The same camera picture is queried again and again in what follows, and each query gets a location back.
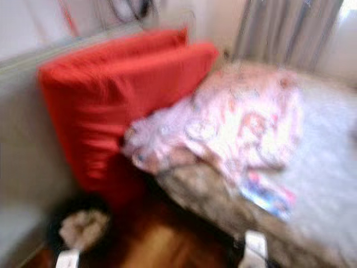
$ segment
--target pillow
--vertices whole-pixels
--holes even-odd
[[[129,124],[192,93],[217,55],[213,45],[197,44],[71,71],[41,68],[41,89],[80,185],[120,198],[113,185],[132,174],[118,156]]]

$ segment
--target wall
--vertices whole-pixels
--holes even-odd
[[[161,16],[165,13],[180,14],[190,9],[195,14],[196,39],[213,42],[220,51],[229,52],[236,41],[246,0],[157,0]]]
[[[0,61],[69,37],[55,0],[0,1]]]
[[[50,209],[74,192],[32,70],[0,71],[0,267],[43,243]]]
[[[316,71],[357,85],[357,10],[342,7]]]

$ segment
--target bed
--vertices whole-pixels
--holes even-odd
[[[269,257],[283,267],[357,267],[357,141],[351,133],[357,92],[308,74],[298,79],[303,138],[289,165],[269,174],[297,197],[288,222],[229,195],[222,175],[204,163],[165,171],[156,181],[180,206],[236,239],[248,229],[263,232]]]

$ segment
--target curtain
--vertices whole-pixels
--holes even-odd
[[[233,59],[313,71],[343,0],[247,0]]]

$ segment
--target patterned blanket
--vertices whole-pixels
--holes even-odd
[[[302,133],[300,101],[295,73],[226,68],[194,95],[135,121],[123,153],[152,174],[204,161],[237,186],[247,170],[286,165]]]

